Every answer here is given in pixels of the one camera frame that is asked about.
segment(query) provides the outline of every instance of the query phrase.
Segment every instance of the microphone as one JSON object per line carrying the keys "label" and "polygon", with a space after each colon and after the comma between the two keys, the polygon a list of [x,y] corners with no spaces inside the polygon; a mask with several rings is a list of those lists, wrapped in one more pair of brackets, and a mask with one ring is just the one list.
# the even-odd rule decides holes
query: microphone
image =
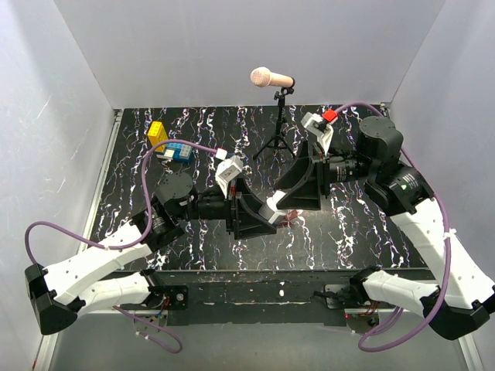
{"label": "microphone", "polygon": [[266,67],[259,67],[251,72],[251,82],[257,87],[293,87],[292,77],[270,72]]}

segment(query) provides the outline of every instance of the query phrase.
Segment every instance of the marble tabletop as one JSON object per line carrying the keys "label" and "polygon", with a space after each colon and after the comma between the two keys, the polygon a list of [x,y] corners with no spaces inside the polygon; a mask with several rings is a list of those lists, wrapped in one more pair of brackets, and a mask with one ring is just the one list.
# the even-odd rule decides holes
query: marble tabletop
{"label": "marble tabletop", "polygon": [[[306,112],[322,113],[335,106],[287,106],[283,127],[287,142],[297,151],[308,139],[300,122]],[[135,213],[145,208],[140,169],[151,147],[146,133],[152,121],[161,121],[169,138],[194,141],[211,148],[222,147],[242,157],[244,177],[261,199],[274,192],[274,184],[291,165],[287,151],[265,150],[255,161],[253,154],[275,131],[278,108],[181,107],[125,109],[101,193],[91,239],[102,240]],[[357,125],[371,115],[352,107],[334,124],[333,143],[351,149]],[[147,172],[150,192],[167,174],[187,172],[198,191],[214,184],[213,156],[195,151],[190,164],[163,162],[153,156]],[[303,211],[276,235],[234,240],[225,222],[181,222],[186,231],[154,256],[136,260],[128,269],[152,267],[172,270],[330,270],[383,267],[424,267],[418,252],[398,228],[364,194],[358,182],[331,185],[321,211]]]}

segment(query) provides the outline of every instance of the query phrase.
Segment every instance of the tripod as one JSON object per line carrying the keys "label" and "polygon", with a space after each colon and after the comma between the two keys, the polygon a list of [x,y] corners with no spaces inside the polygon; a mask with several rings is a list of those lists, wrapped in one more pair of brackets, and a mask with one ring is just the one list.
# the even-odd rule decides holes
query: tripod
{"label": "tripod", "polygon": [[288,149],[292,157],[295,158],[294,152],[288,146],[287,142],[284,139],[285,134],[282,132],[282,124],[285,124],[287,122],[287,119],[282,116],[282,112],[285,107],[285,96],[292,93],[294,93],[294,89],[291,87],[283,87],[282,89],[280,89],[280,91],[277,91],[275,93],[273,99],[275,100],[278,99],[278,119],[277,119],[277,125],[275,126],[275,134],[273,134],[270,140],[267,141],[265,145],[263,145],[263,147],[261,147],[261,149],[256,153],[256,155],[253,156],[254,160],[258,158],[260,153],[262,153],[263,150],[266,148],[270,148],[274,150]]}

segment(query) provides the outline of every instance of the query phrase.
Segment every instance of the yellow box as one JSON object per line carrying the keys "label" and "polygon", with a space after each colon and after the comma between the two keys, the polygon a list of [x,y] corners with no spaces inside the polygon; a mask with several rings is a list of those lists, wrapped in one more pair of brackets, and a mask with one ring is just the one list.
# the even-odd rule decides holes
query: yellow box
{"label": "yellow box", "polygon": [[[161,141],[166,141],[169,137],[160,121],[153,121],[152,126],[148,130],[148,139],[152,145],[156,145]],[[155,152],[165,151],[165,145],[160,145]]]}

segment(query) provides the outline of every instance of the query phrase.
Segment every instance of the purple cable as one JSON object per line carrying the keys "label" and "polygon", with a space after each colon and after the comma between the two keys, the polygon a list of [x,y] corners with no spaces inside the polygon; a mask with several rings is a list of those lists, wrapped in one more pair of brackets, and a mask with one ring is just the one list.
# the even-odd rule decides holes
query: purple cable
{"label": "purple cable", "polygon": [[113,309],[115,309],[116,311],[119,311],[120,313],[122,313],[123,315],[129,317],[129,318],[132,318],[134,319],[135,321],[139,321],[139,322],[142,322],[148,326],[152,326],[153,328],[156,328],[158,331],[161,331],[161,332],[164,332],[165,334],[168,334],[170,335],[171,337],[174,338],[174,340],[176,340],[177,344],[179,344],[179,348],[178,349],[174,349],[174,348],[171,348],[170,346],[166,345],[162,340],[159,340],[157,339],[156,337],[154,336],[151,336],[151,335],[148,335],[146,332],[143,332],[143,331],[139,331],[139,335],[143,336],[143,337],[146,337],[148,336],[148,339],[150,339],[151,341],[157,343],[158,345],[160,345],[162,348],[164,348],[164,350],[168,351],[168,352],[171,352],[173,354],[177,354],[177,353],[180,353],[183,348],[184,348],[184,345],[183,345],[183,342],[182,340],[180,339],[179,336],[177,336],[176,333],[168,330],[167,328],[165,327],[162,327],[162,326],[158,326],[156,324],[154,324],[153,322],[149,322],[149,321],[146,321],[142,318],[139,318],[137,315],[133,315],[131,313],[129,313],[128,311],[125,311],[124,309],[121,309],[117,306],[114,306]]}
{"label": "purple cable", "polygon": [[[381,112],[379,110],[377,110],[375,107],[369,105],[368,103],[364,103],[364,102],[351,102],[348,104],[344,104],[343,106],[338,107],[334,111],[336,113],[339,113],[339,112],[342,112],[342,111],[344,111],[347,108],[352,107],[352,106],[364,106],[365,108],[367,108],[368,110],[370,110],[371,112],[376,114],[377,116],[383,116],[383,114],[381,114]],[[404,149],[402,149],[402,154],[408,160],[409,164],[411,164],[411,166],[413,168],[415,168],[414,162],[411,160],[411,156]],[[436,198],[437,203],[439,204],[440,212],[442,213],[443,230],[445,233],[449,233],[450,232],[450,223],[449,223],[449,217],[447,215],[445,205],[443,204],[442,200],[438,197],[438,195],[435,194],[435,198]],[[400,344],[407,342],[409,339],[416,336],[420,331],[422,331],[426,326],[429,325],[429,323],[432,321],[432,319],[439,312],[440,307],[442,306],[443,300],[444,300],[446,293],[447,293],[447,287],[449,285],[451,256],[452,256],[452,248],[450,245],[450,237],[447,237],[445,239],[445,270],[443,271],[442,286],[440,287],[439,297],[438,297],[435,305],[433,305],[432,310],[426,316],[426,318],[415,329],[413,329],[408,334],[402,336],[401,338],[399,338],[393,342],[390,342],[390,343],[385,344],[385,345],[380,345],[380,346],[377,346],[375,348],[368,348],[366,346],[363,346],[364,341],[366,339],[368,339],[370,336],[383,334],[385,331],[387,331],[393,325],[395,325],[395,323],[397,322],[397,320],[401,316],[402,311],[404,310],[403,308],[399,308],[399,309],[396,308],[394,310],[394,312],[384,322],[380,323],[377,327],[372,328],[369,332],[367,332],[366,334],[364,334],[361,337],[360,341],[357,343],[357,346],[359,347],[359,349],[361,349],[365,352],[382,352],[384,350],[392,349],[392,348],[394,348]]]}
{"label": "purple cable", "polygon": [[153,147],[151,147],[146,152],[145,157],[142,160],[141,181],[142,181],[143,192],[145,194],[146,209],[148,210],[148,224],[146,225],[145,232],[136,241],[133,241],[133,242],[127,243],[125,245],[121,245],[121,246],[109,246],[109,247],[106,247],[104,245],[100,245],[99,243],[90,241],[90,240],[88,240],[88,239],[86,239],[86,238],[84,238],[82,236],[79,236],[78,234],[75,234],[74,232],[70,232],[69,230],[66,230],[63,227],[58,226],[55,223],[45,222],[45,221],[40,220],[39,222],[34,222],[30,226],[28,226],[27,229],[26,229],[26,231],[25,231],[25,233],[24,233],[24,244],[26,245],[26,253],[28,254],[28,257],[32,261],[32,263],[33,264],[36,264],[36,259],[32,255],[31,246],[29,245],[29,234],[30,234],[31,230],[35,226],[48,226],[50,228],[53,228],[55,230],[58,230],[59,232],[62,232],[64,234],[66,234],[69,237],[74,238],[75,240],[79,240],[80,242],[87,243],[89,246],[92,246],[92,247],[98,247],[99,249],[107,249],[108,248],[109,250],[123,250],[123,249],[128,249],[129,247],[133,247],[133,246],[137,245],[138,243],[140,243],[141,241],[143,241],[146,238],[146,236],[148,236],[148,233],[151,230],[152,223],[153,223],[153,220],[152,220],[152,203],[151,203],[151,199],[149,197],[148,186],[146,185],[146,165],[148,164],[148,161],[149,161],[152,153],[159,146],[166,145],[167,143],[182,143],[184,145],[190,145],[191,147],[200,149],[202,151],[207,151],[207,152],[213,153],[213,154],[216,154],[217,153],[217,150],[216,149],[204,147],[202,145],[197,145],[196,143],[192,143],[190,141],[183,141],[181,139],[169,139],[169,140],[166,140],[166,141],[161,141],[158,144],[156,144]]}

